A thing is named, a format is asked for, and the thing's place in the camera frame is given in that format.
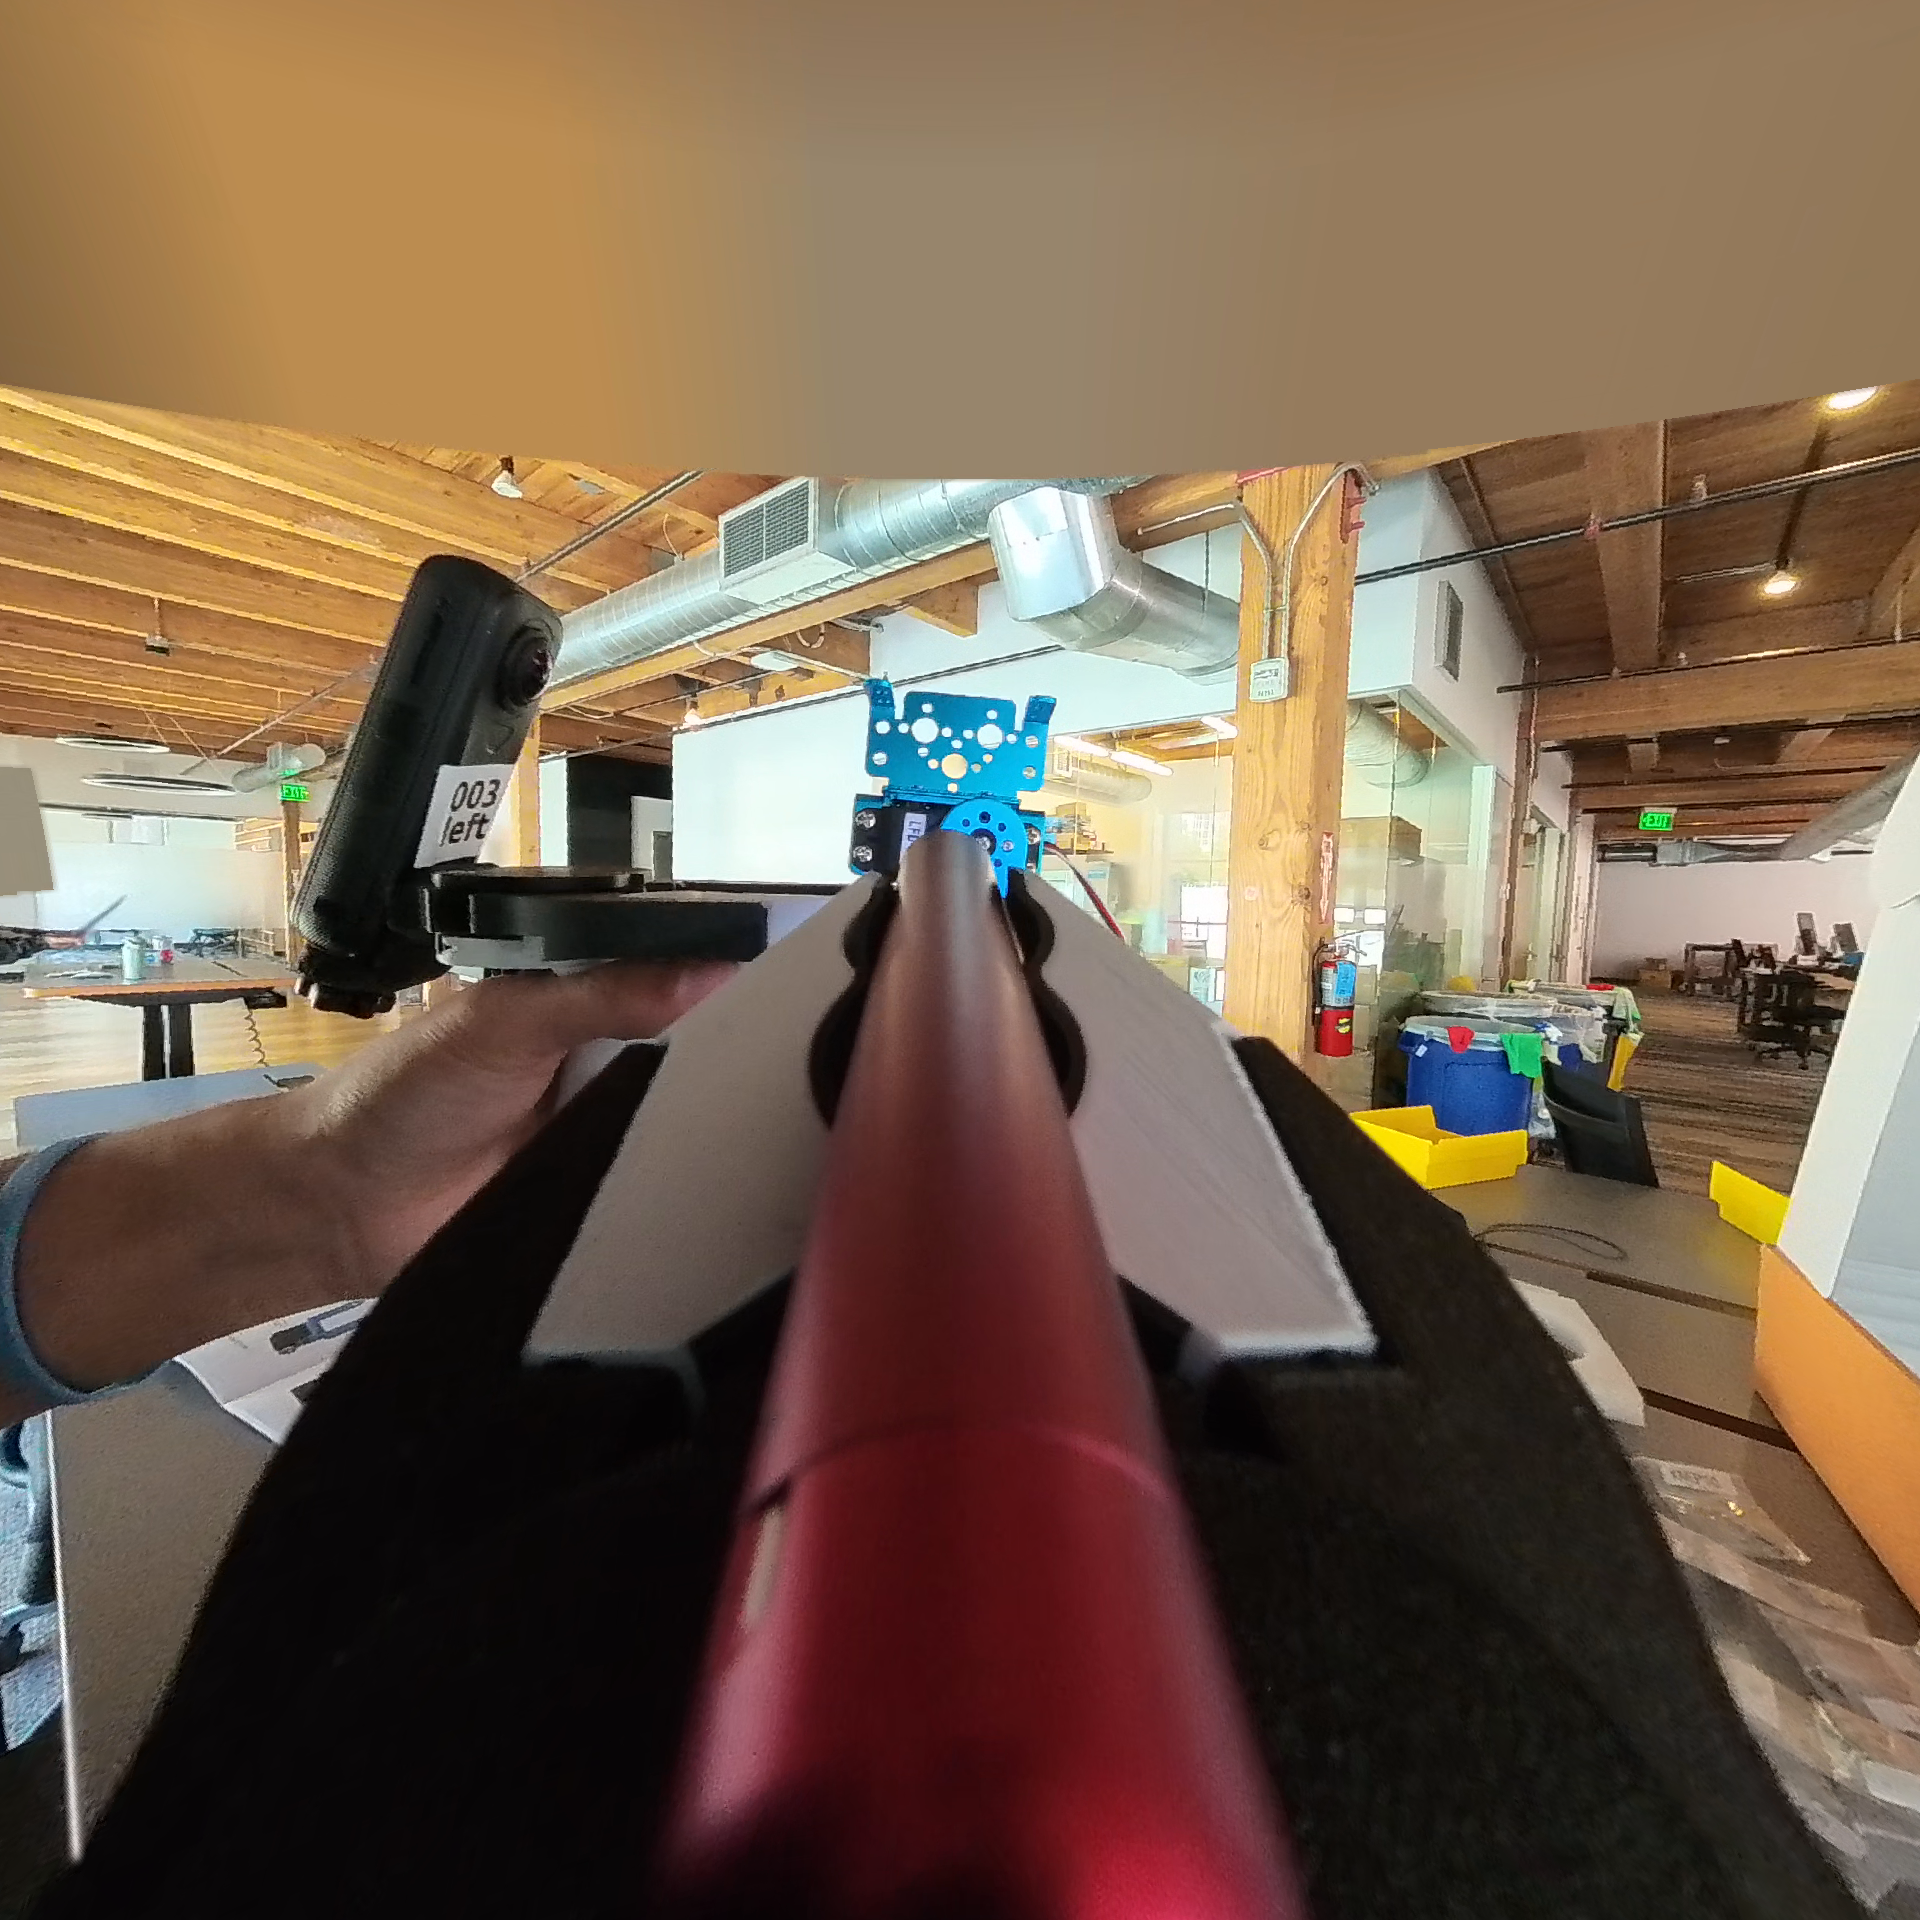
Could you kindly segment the blue plastic barrel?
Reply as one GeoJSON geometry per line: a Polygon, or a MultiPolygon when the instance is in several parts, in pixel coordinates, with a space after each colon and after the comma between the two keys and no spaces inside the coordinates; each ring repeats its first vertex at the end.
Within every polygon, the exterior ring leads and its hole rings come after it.
{"type": "Polygon", "coordinates": [[[1409,1018],[1401,1027],[1403,1102],[1448,1136],[1525,1136],[1542,1068],[1529,1027],[1485,1018],[1409,1018]]]}

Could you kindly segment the silver air duct with grille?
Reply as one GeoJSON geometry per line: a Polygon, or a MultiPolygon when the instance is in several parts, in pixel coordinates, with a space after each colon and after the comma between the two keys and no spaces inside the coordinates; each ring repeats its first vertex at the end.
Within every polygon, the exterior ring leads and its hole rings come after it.
{"type": "Polygon", "coordinates": [[[972,548],[1035,477],[792,477],[720,516],[698,554],[562,617],[547,711],[604,699],[613,678],[670,674],[667,655],[717,655],[720,633],[972,548]]]}

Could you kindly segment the wooden desk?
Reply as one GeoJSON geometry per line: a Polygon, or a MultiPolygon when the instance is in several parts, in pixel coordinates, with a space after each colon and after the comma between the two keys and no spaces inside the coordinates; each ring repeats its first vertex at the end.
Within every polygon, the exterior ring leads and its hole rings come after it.
{"type": "Polygon", "coordinates": [[[277,963],[175,960],[167,967],[126,964],[68,970],[27,967],[22,995],[141,1011],[141,1078],[195,1074],[192,1011],[198,1007],[242,1007],[245,1011],[286,1007],[299,980],[277,963]]]}

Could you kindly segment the blue toy robot arm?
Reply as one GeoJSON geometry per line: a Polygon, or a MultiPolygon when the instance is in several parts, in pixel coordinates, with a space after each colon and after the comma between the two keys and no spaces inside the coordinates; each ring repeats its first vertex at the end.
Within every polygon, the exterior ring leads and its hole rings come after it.
{"type": "Polygon", "coordinates": [[[864,691],[864,774],[883,790],[853,800],[849,875],[894,881],[909,848],[940,831],[984,848],[1000,895],[1010,875],[1038,870],[1047,816],[1019,800],[1044,785],[1056,700],[1035,694],[1016,713],[1009,699],[897,694],[886,678],[864,691]]]}

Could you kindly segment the white instruction sheet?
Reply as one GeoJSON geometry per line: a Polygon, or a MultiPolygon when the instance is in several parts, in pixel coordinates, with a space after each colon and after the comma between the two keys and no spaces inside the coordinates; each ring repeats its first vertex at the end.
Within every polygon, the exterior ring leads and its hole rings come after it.
{"type": "Polygon", "coordinates": [[[179,1366],[242,1429],[282,1445],[320,1379],[371,1309],[371,1300],[352,1300],[305,1317],[282,1317],[201,1342],[179,1354],[179,1366]]]}

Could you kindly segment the clear plastic bag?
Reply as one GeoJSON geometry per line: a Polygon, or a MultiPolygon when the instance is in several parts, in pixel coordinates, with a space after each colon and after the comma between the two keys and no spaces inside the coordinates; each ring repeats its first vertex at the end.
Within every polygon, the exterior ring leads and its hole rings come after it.
{"type": "Polygon", "coordinates": [[[1916,1651],[1857,1603],[1736,1556],[1681,1559],[1742,1717],[1869,1917],[1916,1914],[1916,1651]]]}

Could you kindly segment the white foam block with hole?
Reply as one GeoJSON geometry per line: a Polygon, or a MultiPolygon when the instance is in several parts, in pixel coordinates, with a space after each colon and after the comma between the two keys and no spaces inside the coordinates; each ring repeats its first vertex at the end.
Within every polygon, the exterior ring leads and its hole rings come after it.
{"type": "Polygon", "coordinates": [[[1643,1429],[1643,1395],[1588,1313],[1547,1287],[1525,1281],[1513,1281],[1513,1287],[1560,1347],[1596,1413],[1621,1429],[1643,1429]]]}

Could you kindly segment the black waste bin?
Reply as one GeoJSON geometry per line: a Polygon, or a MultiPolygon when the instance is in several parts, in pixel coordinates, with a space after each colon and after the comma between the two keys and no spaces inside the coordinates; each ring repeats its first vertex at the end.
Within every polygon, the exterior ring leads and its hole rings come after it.
{"type": "Polygon", "coordinates": [[[1542,1064],[1544,1108],[1563,1165],[1583,1180],[1659,1188],[1637,1099],[1586,1070],[1542,1064]]]}

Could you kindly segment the wooden support post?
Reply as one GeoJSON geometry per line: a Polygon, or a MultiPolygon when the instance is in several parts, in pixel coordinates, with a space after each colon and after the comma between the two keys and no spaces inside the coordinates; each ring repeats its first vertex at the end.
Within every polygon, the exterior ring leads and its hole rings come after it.
{"type": "Polygon", "coordinates": [[[1292,466],[1240,488],[1237,738],[1229,809],[1226,1020],[1311,1061],[1312,955],[1330,927],[1356,584],[1356,488],[1292,466]],[[1251,661],[1292,691],[1246,700],[1251,661]]]}

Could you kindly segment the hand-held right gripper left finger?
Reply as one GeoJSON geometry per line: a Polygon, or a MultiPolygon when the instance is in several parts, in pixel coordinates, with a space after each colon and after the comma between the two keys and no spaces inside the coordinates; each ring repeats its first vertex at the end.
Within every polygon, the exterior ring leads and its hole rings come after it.
{"type": "Polygon", "coordinates": [[[664,1033],[664,1056],[559,1265],[529,1360],[675,1360],[799,1257],[827,1122],[808,1049],[853,983],[875,881],[812,919],[664,1033]]]}

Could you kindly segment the orange and white cardboard box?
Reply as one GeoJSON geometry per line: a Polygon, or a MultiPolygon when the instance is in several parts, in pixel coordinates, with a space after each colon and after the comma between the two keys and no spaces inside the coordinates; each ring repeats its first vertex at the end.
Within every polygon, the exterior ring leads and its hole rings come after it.
{"type": "Polygon", "coordinates": [[[1873,853],[1879,919],[1777,1245],[1756,1385],[1916,1602],[1916,776],[1873,853]]]}

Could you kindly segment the person's left hand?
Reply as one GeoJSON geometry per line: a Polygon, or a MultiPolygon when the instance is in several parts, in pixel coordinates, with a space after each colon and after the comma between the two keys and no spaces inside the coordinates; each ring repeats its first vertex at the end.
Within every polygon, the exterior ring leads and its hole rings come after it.
{"type": "Polygon", "coordinates": [[[528,1141],[572,1049],[654,1039],[727,967],[502,976],[296,1095],[109,1136],[40,1190],[18,1304],[99,1389],[214,1336],[381,1294],[528,1141]]]}

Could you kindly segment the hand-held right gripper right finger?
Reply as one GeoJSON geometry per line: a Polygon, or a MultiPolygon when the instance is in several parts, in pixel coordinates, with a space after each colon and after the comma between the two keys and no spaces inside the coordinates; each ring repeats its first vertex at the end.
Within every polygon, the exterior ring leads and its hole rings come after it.
{"type": "Polygon", "coordinates": [[[1233,1034],[1047,881],[1039,983],[1075,1020],[1069,1131],[1116,1272],[1186,1323],[1182,1360],[1374,1358],[1374,1330],[1233,1034]]]}

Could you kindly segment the metal ceiling pipe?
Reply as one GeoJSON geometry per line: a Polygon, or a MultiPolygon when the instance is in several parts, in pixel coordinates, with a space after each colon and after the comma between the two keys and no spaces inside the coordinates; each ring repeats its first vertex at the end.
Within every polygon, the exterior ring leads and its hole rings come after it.
{"type": "Polygon", "coordinates": [[[528,560],[528,564],[521,564],[519,573],[515,573],[515,584],[528,584],[528,580],[532,580],[532,579],[538,579],[538,574],[546,574],[546,573],[550,573],[550,568],[557,568],[557,565],[573,560],[573,557],[576,557],[581,552],[585,552],[592,543],[601,543],[601,541],[606,541],[606,536],[623,530],[631,523],[635,523],[639,516],[647,516],[650,510],[663,507],[663,504],[670,501],[676,492],[682,492],[685,488],[691,488],[691,485],[698,485],[698,480],[702,480],[702,477],[707,477],[702,469],[685,469],[685,473],[679,473],[679,476],[663,480],[658,488],[641,492],[639,498],[620,504],[620,507],[613,510],[610,516],[604,516],[604,520],[597,520],[597,523],[588,523],[588,526],[585,526],[573,541],[566,541],[562,545],[557,545],[554,552],[543,554],[538,560],[528,560]]]}

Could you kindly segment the grey desk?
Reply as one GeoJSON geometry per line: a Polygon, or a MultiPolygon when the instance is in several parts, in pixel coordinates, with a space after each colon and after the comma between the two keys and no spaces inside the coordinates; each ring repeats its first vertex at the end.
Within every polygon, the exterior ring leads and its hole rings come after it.
{"type": "MultiPolygon", "coordinates": [[[[1466,1313],[1491,1300],[1491,1257],[1443,1199],[1362,1149],[1352,1180],[1312,1194],[1333,1251],[1356,1265],[1356,1291],[1384,1309],[1385,1382],[1366,1388],[1344,1364],[1306,1366],[1306,1392],[1356,1389],[1312,1435],[1312,1473],[1338,1520],[1362,1505],[1391,1515],[1428,1552],[1485,1586],[1513,1591],[1532,1627],[1570,1627],[1576,1651],[1617,1646],[1643,1657],[1643,1612],[1630,1591],[1657,1569],[1657,1521],[1621,1442],[1588,1411],[1592,1442],[1570,1442],[1544,1392],[1547,1360],[1519,1333],[1467,1333],[1466,1313]]],[[[65,1742],[69,1845],[97,1842],[109,1802],[154,1725],[207,1584],[266,1468],[263,1439],[214,1413],[181,1373],[97,1411],[53,1417],[65,1742]]]]}
{"type": "Polygon", "coordinates": [[[195,1075],[164,1075],[94,1092],[22,1095],[11,1102],[11,1156],[28,1156],[57,1141],[116,1136],[157,1121],[266,1099],[277,1092],[310,1084],[324,1070],[317,1064],[216,1070],[195,1075]]]}

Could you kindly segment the red electric screwdriver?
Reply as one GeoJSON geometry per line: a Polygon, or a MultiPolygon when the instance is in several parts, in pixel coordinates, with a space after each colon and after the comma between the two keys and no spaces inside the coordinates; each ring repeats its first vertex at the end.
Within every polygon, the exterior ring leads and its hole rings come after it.
{"type": "Polygon", "coordinates": [[[663,1917],[1303,1917],[984,853],[906,853],[663,1917]]]}

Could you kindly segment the group of office desks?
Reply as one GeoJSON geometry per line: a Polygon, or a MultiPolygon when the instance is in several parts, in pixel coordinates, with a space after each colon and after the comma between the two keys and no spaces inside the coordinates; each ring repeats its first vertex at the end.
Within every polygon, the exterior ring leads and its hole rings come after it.
{"type": "Polygon", "coordinates": [[[1739,1042],[1756,1061],[1793,1059],[1806,1070],[1829,1059],[1862,970],[1853,923],[1819,939],[1812,916],[1797,916],[1788,954],[1769,944],[1684,944],[1673,988],[1722,996],[1736,1010],[1739,1042]]]}

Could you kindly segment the grey trash bin with liner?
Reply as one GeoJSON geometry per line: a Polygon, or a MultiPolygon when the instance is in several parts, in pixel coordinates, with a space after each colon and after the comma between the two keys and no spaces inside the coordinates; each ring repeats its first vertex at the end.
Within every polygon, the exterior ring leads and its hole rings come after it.
{"type": "Polygon", "coordinates": [[[1423,988],[1415,1010],[1445,1020],[1503,1020],[1554,1027],[1574,1045],[1601,1049],[1613,1033],[1637,1033],[1637,1002],[1630,988],[1586,988],[1566,983],[1536,983],[1525,990],[1467,995],[1451,988],[1423,988]]]}

